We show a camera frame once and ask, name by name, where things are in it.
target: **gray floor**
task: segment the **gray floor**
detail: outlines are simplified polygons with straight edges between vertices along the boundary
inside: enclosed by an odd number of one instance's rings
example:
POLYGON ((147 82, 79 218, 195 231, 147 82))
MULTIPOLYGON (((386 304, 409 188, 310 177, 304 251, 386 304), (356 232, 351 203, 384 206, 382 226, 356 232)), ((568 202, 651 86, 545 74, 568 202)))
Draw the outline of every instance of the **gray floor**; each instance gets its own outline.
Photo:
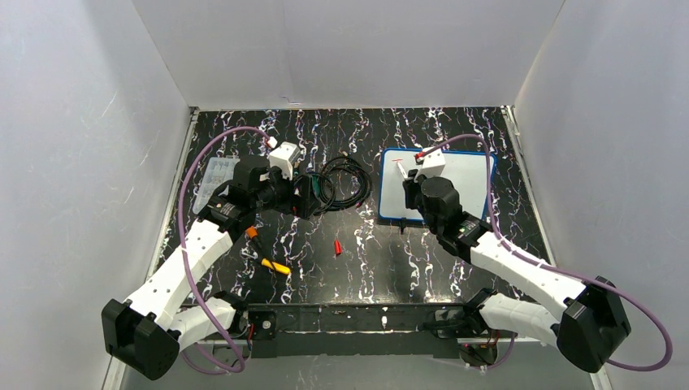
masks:
MULTIPOLYGON (((192 356, 202 362, 198 354, 192 356)), ((308 356, 249 360, 241 374, 210 376, 190 369, 180 358, 155 382, 128 369, 122 385, 127 390, 191 388, 550 390, 593 389, 593 386, 589 374, 577 370, 554 348, 533 342, 517 343, 509 360, 485 375, 466 370, 460 360, 424 356, 308 356)))

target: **red object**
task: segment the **red object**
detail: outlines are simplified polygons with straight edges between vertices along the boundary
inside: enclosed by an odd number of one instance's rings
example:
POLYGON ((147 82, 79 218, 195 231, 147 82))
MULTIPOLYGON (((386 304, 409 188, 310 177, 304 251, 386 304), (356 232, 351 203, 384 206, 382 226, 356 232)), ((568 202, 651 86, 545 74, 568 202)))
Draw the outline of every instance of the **red object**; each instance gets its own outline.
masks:
POLYGON ((335 239, 335 255, 340 256, 342 254, 342 246, 340 245, 340 242, 335 239))

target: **yellow handle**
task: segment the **yellow handle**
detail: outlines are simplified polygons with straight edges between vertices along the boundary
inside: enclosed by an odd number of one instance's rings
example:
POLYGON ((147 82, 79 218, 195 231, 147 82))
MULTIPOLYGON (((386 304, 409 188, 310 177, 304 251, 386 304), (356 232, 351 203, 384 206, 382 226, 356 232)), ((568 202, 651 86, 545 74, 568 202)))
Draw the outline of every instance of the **yellow handle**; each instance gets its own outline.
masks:
POLYGON ((287 268, 286 266, 283 266, 282 264, 278 264, 277 262, 271 262, 267 258, 264 258, 261 261, 261 265, 268 267, 272 270, 278 271, 280 274, 289 275, 291 273, 289 268, 287 268))

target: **orange and black tool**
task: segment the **orange and black tool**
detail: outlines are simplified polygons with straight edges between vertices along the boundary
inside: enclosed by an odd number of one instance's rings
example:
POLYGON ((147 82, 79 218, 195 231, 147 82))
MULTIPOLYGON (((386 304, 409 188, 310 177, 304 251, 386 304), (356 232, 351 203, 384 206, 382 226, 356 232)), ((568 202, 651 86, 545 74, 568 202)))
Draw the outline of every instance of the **orange and black tool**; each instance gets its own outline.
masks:
POLYGON ((258 257, 261 258, 261 265, 264 267, 268 267, 272 269, 275 272, 279 272, 280 274, 284 275, 289 275, 291 271, 289 268, 286 266, 283 266, 280 263, 273 262, 268 259, 267 257, 267 252, 263 250, 263 245, 261 244, 261 239, 258 238, 258 232, 256 232, 256 229, 252 226, 248 229, 246 229, 246 236, 249 237, 249 245, 253 247, 253 250, 255 250, 258 253, 258 257))
POLYGON ((342 254, 342 245, 340 245, 340 241, 335 239, 335 255, 340 256, 342 254))

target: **cable connector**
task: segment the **cable connector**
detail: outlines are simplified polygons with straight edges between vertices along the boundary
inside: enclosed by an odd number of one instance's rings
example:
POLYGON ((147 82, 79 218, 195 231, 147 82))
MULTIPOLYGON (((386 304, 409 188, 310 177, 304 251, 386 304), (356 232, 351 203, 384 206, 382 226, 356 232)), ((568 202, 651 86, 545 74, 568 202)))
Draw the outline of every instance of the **cable connector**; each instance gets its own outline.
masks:
POLYGON ((267 142, 268 146, 271 147, 271 149, 275 149, 275 147, 278 145, 278 140, 275 139, 274 136, 272 136, 267 142))

